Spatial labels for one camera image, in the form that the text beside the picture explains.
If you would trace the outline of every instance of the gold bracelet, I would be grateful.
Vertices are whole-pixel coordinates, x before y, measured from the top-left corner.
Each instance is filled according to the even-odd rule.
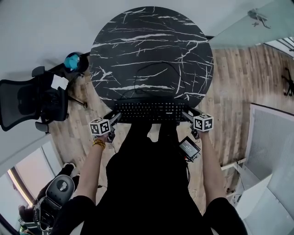
[[[100,145],[102,147],[102,150],[104,150],[105,147],[106,147],[105,143],[100,139],[94,139],[93,140],[93,146],[94,145]]]

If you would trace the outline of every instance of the round table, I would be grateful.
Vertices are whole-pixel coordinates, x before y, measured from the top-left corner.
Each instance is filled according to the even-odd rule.
[[[135,8],[113,18],[90,52],[90,78],[101,100],[187,99],[196,107],[213,75],[210,45],[184,15],[162,7]]]

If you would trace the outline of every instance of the tripod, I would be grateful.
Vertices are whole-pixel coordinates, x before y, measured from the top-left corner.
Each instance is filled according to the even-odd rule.
[[[291,74],[290,74],[289,69],[288,69],[288,68],[285,68],[285,69],[288,71],[289,79],[286,78],[286,77],[283,76],[283,75],[282,75],[282,78],[285,79],[285,80],[288,82],[288,84],[289,84],[289,89],[288,89],[287,93],[284,92],[284,95],[287,96],[287,95],[289,94],[289,92],[291,91],[291,93],[289,94],[289,96],[292,96],[292,95],[293,95],[293,91],[294,91],[294,82],[293,82],[293,80],[292,80],[292,78],[291,78]]]

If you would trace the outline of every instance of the keyboard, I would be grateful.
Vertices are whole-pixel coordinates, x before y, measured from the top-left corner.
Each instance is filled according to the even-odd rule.
[[[188,102],[179,99],[134,98],[115,102],[115,113],[121,113],[119,123],[184,122],[182,111],[188,113]]]

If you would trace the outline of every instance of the wooden floorboard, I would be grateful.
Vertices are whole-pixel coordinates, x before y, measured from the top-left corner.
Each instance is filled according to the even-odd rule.
[[[212,84],[198,109],[214,116],[214,130],[210,132],[211,140],[221,165],[244,158],[248,130],[250,103],[269,106],[285,112],[294,113],[294,98],[284,96],[288,85],[282,80],[284,68],[288,67],[294,76],[294,61],[281,52],[264,46],[244,50],[214,50],[215,67]],[[76,103],[69,102],[69,118],[64,122],[50,124],[54,142],[64,162],[75,162],[81,169],[91,146],[88,122],[103,117],[109,110],[99,99],[90,81],[89,75],[78,78],[71,93],[89,107],[84,109]],[[158,138],[160,125],[153,125],[148,134],[152,141]],[[116,126],[114,149],[119,150],[130,129],[128,124]],[[187,135],[192,139],[188,123],[181,123],[177,128],[179,140]],[[105,167],[115,150],[107,145],[103,153],[99,184],[107,186]],[[191,181],[189,189],[195,198],[201,213],[205,211],[205,192],[203,187],[202,158],[189,163]],[[224,187],[232,191],[236,184],[233,169],[224,171]],[[98,191],[101,198],[105,189]],[[172,193],[167,189],[166,196]]]

